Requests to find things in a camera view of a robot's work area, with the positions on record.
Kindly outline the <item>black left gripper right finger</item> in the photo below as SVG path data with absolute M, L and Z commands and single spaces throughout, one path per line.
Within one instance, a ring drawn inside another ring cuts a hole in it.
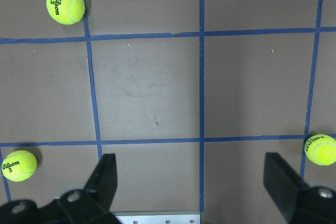
M 278 153 L 265 154 L 263 183 L 286 223 L 335 223 L 335 190 L 307 184 Z

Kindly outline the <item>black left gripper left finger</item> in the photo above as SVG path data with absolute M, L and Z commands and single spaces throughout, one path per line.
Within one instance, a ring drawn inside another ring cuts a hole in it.
M 64 193 L 57 202 L 61 223 L 117 223 L 110 212 L 117 186 L 115 154 L 104 154 L 82 189 Z

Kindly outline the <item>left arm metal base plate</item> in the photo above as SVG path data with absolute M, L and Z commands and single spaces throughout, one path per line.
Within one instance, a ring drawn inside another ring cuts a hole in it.
M 200 224 L 201 215 L 198 211 L 138 211 L 114 212 L 121 223 L 129 224 Z

